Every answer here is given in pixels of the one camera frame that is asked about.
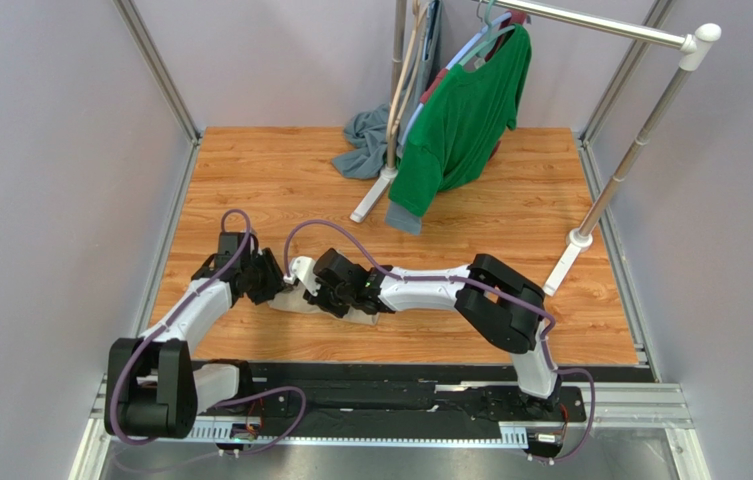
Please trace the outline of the beige linen napkin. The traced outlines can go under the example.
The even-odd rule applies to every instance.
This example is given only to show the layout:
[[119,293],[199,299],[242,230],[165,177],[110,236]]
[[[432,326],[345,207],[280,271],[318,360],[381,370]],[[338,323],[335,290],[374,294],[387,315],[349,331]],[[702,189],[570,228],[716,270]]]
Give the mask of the beige linen napkin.
[[337,316],[333,313],[320,309],[317,305],[309,304],[304,299],[304,293],[300,291],[283,292],[275,296],[268,302],[270,308],[306,315],[318,315],[327,317],[332,320],[344,321],[347,323],[375,326],[380,318],[379,314],[367,314],[363,311],[350,308],[346,314]]

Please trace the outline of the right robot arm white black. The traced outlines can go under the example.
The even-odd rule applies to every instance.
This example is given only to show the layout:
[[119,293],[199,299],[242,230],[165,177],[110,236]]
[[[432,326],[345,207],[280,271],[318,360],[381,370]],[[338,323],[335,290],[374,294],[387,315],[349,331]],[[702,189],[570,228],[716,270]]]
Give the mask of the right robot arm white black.
[[548,399],[558,388],[541,346],[545,293],[497,258],[443,270],[408,270],[376,264],[366,269],[335,249],[308,269],[308,304],[336,318],[408,310],[461,315],[489,344],[510,355],[522,393]]

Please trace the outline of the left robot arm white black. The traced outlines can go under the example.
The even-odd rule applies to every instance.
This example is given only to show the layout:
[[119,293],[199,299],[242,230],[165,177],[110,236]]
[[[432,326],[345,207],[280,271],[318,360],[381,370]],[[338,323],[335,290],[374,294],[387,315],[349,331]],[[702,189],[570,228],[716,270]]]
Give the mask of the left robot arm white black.
[[255,235],[221,233],[218,250],[192,275],[186,292],[154,326],[111,346],[105,429],[129,444],[182,439],[196,417],[233,399],[246,384],[243,361],[194,367],[195,348],[210,327],[243,297],[260,305],[285,288],[272,251]]

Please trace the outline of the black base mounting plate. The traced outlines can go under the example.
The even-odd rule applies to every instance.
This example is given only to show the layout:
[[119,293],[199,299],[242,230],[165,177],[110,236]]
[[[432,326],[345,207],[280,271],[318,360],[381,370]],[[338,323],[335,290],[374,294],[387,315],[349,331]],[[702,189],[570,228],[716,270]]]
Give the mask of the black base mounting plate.
[[199,413],[249,416],[259,431],[295,436],[426,440],[492,439],[502,422],[582,423],[587,398],[555,384],[530,396],[507,366],[232,361],[238,391]]

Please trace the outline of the blue-grey garment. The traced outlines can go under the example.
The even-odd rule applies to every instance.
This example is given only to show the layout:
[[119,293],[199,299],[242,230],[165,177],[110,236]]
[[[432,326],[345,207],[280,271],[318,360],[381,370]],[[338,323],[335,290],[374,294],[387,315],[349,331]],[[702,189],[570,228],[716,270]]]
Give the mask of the blue-grey garment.
[[[409,122],[415,116],[424,91],[432,82],[433,62],[437,59],[438,43],[441,30],[441,3],[434,1],[429,5],[424,17],[423,45],[420,66],[415,77],[404,81],[403,91],[410,92],[409,104],[401,116],[397,140],[403,144]],[[332,160],[334,168],[348,179],[371,179],[378,176],[385,163],[388,143],[386,128],[388,124],[389,105],[382,104],[372,110],[356,114],[343,129],[343,136],[352,149]],[[385,223],[412,235],[422,230],[422,219],[407,209],[391,202],[388,206]]]

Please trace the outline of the green t-shirt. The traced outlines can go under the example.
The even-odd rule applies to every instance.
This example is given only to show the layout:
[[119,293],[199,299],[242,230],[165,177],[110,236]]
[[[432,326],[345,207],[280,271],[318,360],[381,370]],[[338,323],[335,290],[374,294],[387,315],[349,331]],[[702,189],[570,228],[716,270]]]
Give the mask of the green t-shirt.
[[532,58],[529,32],[514,25],[482,66],[451,67],[415,120],[389,191],[389,207],[423,217],[442,192],[476,181],[501,136],[517,125]]

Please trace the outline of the beige wooden clothes hanger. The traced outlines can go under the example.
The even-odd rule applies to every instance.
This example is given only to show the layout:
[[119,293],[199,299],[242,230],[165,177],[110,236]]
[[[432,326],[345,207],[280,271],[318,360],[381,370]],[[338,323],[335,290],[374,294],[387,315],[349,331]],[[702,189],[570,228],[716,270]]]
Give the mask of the beige wooden clothes hanger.
[[410,102],[411,86],[404,87],[406,80],[412,81],[419,70],[422,56],[423,29],[425,20],[425,6],[420,1],[412,2],[414,26],[411,31],[409,43],[406,45],[400,63],[399,76],[396,86],[393,88],[393,97],[389,109],[388,125],[386,127],[386,157],[385,167],[389,171],[396,170],[396,149],[398,144],[399,126],[402,116]]

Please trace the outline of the teal clothes hanger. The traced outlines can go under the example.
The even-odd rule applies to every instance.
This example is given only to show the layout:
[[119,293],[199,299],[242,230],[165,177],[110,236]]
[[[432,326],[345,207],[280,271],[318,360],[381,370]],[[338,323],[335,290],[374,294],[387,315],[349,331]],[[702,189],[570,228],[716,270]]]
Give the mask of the teal clothes hanger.
[[506,10],[494,18],[491,14],[494,4],[494,1],[484,2],[485,10],[480,16],[483,26],[454,56],[449,64],[450,67],[464,67],[478,58],[483,59],[494,48],[501,35],[514,29],[513,12]]

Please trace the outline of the light blue clothes hanger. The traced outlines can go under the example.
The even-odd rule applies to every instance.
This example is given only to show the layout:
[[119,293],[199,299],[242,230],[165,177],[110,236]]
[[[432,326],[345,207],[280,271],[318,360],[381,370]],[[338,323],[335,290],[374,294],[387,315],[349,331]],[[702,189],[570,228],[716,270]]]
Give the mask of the light blue clothes hanger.
[[[500,23],[498,25],[499,30],[505,30],[507,27],[512,25],[524,25],[527,21],[527,15],[525,13],[520,13],[517,10],[508,10],[506,13],[500,15],[497,17],[497,20],[500,20]],[[426,90],[423,91],[423,93],[419,97],[418,104],[416,105],[415,109],[413,110],[410,118],[401,124],[400,126],[400,137],[398,144],[400,146],[404,146],[409,133],[411,132],[413,125],[417,121],[419,115],[421,114],[424,105],[427,103],[429,98],[433,95],[434,91],[437,89],[439,84],[442,82],[443,78],[446,76],[448,71],[456,64],[458,64],[462,59],[464,59],[472,50],[472,48],[476,45],[476,42],[480,40],[486,33],[488,32],[487,27],[483,27],[480,31],[478,31],[458,52],[457,54],[450,60],[448,65],[441,69],[429,82],[428,87]],[[470,59],[473,61],[472,66],[474,69],[479,69],[481,66],[485,65],[487,62],[491,60],[491,58],[498,52],[498,50],[501,48],[502,44],[504,43],[504,40],[497,39],[494,41],[494,43],[491,45],[490,49],[487,51],[481,50],[477,54],[470,57]]]

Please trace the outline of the maroon garment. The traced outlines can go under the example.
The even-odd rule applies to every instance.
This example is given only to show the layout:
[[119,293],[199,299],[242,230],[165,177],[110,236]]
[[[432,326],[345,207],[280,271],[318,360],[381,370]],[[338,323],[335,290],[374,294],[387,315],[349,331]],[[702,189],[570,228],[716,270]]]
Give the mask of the maroon garment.
[[432,156],[444,167],[486,164],[516,117],[532,59],[532,43],[524,25],[499,39],[501,48],[474,69],[453,66],[413,125],[403,158]]

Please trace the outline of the silver white clothes rack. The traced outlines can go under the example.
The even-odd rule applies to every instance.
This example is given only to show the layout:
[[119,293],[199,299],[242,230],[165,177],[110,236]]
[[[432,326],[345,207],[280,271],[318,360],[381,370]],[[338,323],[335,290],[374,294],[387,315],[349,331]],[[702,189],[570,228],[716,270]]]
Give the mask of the silver white clothes rack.
[[[669,81],[656,105],[653,107],[653,110],[641,127],[641,130],[635,136],[627,152],[622,157],[616,170],[610,176],[601,192],[596,196],[580,225],[568,233],[566,238],[566,248],[543,285],[543,291],[548,296],[553,296],[566,279],[579,256],[588,251],[592,246],[593,231],[600,222],[605,210],[620,187],[624,184],[643,148],[648,144],[655,127],[677,97],[687,79],[701,66],[704,59],[707,57],[708,52],[714,44],[720,40],[722,29],[715,23],[707,23],[701,25],[694,33],[681,36],[655,28],[662,25],[663,21],[667,18],[668,12],[671,8],[670,5],[672,5],[673,1],[656,1],[649,12],[649,15],[646,17],[646,23],[644,24],[633,24],[613,20],[593,14],[543,4],[537,1],[494,2],[494,5],[499,7],[517,10],[531,16],[606,32],[633,40],[631,47],[620,63],[616,74],[608,85],[608,88],[603,94],[595,112],[590,117],[586,129],[580,137],[582,139],[581,141],[585,144],[584,146],[590,146],[592,144],[597,136],[596,134],[599,133],[603,125],[603,121],[607,118],[610,108],[612,108],[612,105],[615,103],[620,90],[629,80],[637,63],[643,58],[647,47],[638,46],[637,44],[642,43],[665,46],[679,51],[682,55],[675,74]],[[396,1],[394,47],[392,54],[392,95],[393,88],[396,86],[397,78],[399,76],[400,63],[402,62],[402,48],[405,46],[406,11],[407,1]],[[350,214],[349,218],[352,221],[357,223],[363,222],[378,204],[382,196],[388,191],[393,179],[396,177],[396,170],[389,171],[385,167],[385,163],[383,165],[384,166],[382,166],[375,183]]]

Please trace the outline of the aluminium frame rail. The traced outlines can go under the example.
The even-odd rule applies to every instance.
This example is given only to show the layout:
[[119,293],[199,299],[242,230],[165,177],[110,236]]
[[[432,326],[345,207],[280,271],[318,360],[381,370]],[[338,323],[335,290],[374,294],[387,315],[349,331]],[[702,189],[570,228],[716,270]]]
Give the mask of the aluminium frame rail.
[[424,420],[443,425],[445,434],[421,433],[389,436],[337,431],[310,434],[296,429],[281,441],[261,436],[255,445],[270,448],[258,454],[266,460],[278,453],[302,450],[319,455],[322,462],[349,462],[352,455],[398,453],[420,449],[425,460],[451,451],[479,454],[501,451],[518,458],[540,473],[561,473],[578,465],[594,468],[607,465],[631,478],[707,479],[708,472],[695,427],[681,388],[660,383],[577,382],[584,422],[570,419],[566,439],[558,458],[527,453],[532,436],[555,428],[552,422],[508,420],[485,423],[476,415],[462,421],[448,420],[441,410],[424,412]]

